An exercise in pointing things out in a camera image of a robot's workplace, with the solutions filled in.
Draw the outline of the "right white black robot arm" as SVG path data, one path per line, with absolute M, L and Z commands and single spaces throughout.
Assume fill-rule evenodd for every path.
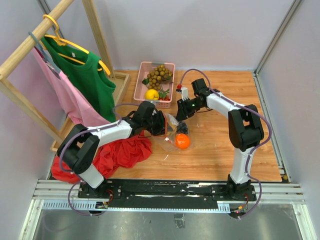
M 177 120 L 187 120 L 202 108 L 215 110 L 227 118 L 228 136 L 234 147 L 234 158 L 224 194 L 232 200 L 247 196 L 248 200 L 255 201 L 257 197 L 249 174 L 256 147 L 264 138 L 257 107 L 229 99 L 219 90 L 209 88 L 203 78 L 193 81 L 191 85 L 194 98 L 189 98 L 186 87 L 177 85 L 176 91 L 181 94 L 181 99 L 177 101 Z

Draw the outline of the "yellow fake lemon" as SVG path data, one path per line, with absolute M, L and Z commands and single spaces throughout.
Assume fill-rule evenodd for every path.
M 144 94 L 144 98 L 145 98 L 146 100 L 154 100 L 154 101 L 157 101 L 157 100 L 159 100 L 159 97 L 160 97 L 160 95 L 159 95 L 158 91 L 155 90 L 155 89 L 149 89 L 149 90 L 147 90 L 147 91 L 145 92 L 145 94 Z

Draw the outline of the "orange fake orange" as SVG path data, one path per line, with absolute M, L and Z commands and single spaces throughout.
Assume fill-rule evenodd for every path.
M 175 146 L 180 150 L 186 150 L 190 147 L 191 140 L 187 134 L 177 133 L 175 135 Z

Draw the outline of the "brown longan fruit bunch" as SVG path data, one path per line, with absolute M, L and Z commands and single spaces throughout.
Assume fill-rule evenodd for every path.
M 147 88 L 154 90 L 161 90 L 163 85 L 171 84 L 173 82 L 173 72 L 165 67 L 164 64 L 158 65 L 154 70 L 149 71 L 146 78 L 142 80 L 142 83 Z

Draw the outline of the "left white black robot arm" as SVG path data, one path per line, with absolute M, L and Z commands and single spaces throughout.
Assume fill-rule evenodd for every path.
M 118 140 L 138 136 L 148 131 L 152 136 L 167 132 L 167 119 L 154 103 L 143 101 L 137 109 L 119 120 L 105 125 L 85 127 L 76 124 L 60 144 L 56 154 L 59 163 L 65 163 L 70 172 L 89 185 L 89 191 L 96 198 L 107 193 L 104 176 L 97 170 L 93 160 L 98 148 Z

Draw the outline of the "clear zip bag orange seal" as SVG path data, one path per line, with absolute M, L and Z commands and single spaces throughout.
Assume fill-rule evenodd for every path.
M 175 146 L 175 138 L 176 138 L 176 134 L 177 134 L 177 126 L 180 123 L 180 121 L 177 121 L 177 119 L 169 113 L 165 114 L 165 118 L 167 121 L 166 134 L 160 135 L 160 136 L 154 136 L 153 140 L 155 141 L 155 143 L 158 144 L 166 152 L 184 151 L 184 150 L 189 149 L 192 145 L 189 130 L 188 130 L 188 137 L 190 138 L 190 147 L 187 149 L 184 149 L 184 150 L 179 149 Z

